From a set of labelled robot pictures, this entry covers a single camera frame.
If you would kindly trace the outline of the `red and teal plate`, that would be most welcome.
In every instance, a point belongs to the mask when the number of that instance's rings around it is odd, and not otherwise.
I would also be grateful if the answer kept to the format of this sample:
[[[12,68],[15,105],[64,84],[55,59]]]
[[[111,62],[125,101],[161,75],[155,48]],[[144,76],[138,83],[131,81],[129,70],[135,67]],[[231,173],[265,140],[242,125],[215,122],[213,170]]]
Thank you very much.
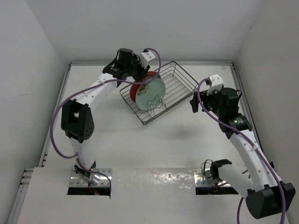
[[[143,83],[143,82],[146,82],[148,81],[149,79],[152,79],[154,77],[157,77],[158,79],[161,79],[161,76],[160,74],[157,74],[156,71],[148,71],[147,72],[147,75],[145,78],[143,78],[142,80],[140,81],[135,81],[135,83]],[[136,95],[144,95],[147,93],[147,91],[150,90],[150,84],[133,84],[131,86],[131,89],[130,89],[130,99],[135,102],[135,98],[136,98]]]

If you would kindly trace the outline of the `green flower plate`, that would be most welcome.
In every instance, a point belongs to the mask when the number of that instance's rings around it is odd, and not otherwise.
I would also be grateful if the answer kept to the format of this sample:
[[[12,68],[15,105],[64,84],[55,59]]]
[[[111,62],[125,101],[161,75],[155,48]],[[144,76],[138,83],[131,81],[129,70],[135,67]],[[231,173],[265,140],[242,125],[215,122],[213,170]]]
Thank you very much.
[[[135,103],[142,111],[149,111],[161,104],[166,93],[164,82],[156,78],[153,81],[141,85],[135,95]]]

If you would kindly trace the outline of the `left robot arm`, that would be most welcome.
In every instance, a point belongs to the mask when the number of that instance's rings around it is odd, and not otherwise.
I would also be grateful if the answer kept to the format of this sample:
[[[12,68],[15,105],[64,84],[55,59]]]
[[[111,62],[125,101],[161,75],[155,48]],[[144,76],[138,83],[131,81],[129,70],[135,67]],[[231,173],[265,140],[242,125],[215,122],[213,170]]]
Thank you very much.
[[[76,155],[75,171],[85,179],[90,178],[96,167],[89,145],[89,139],[94,132],[93,110],[127,77],[132,77],[135,81],[143,80],[150,69],[150,61],[154,59],[155,55],[148,50],[137,55],[130,49],[119,49],[115,59],[104,67],[89,90],[83,91],[63,105],[61,128],[70,139]]]

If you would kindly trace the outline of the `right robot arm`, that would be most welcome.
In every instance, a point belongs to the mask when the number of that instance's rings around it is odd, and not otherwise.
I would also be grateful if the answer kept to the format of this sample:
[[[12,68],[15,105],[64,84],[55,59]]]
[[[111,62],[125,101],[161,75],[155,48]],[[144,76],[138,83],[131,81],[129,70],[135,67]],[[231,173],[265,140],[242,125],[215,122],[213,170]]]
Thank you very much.
[[[229,159],[213,161],[210,178],[227,181],[246,202],[250,214],[260,219],[280,213],[284,223],[286,212],[296,194],[292,183],[285,183],[256,143],[252,125],[239,113],[241,91],[221,87],[196,91],[190,101],[192,111],[206,112],[218,124],[239,153],[250,177],[239,174]]]

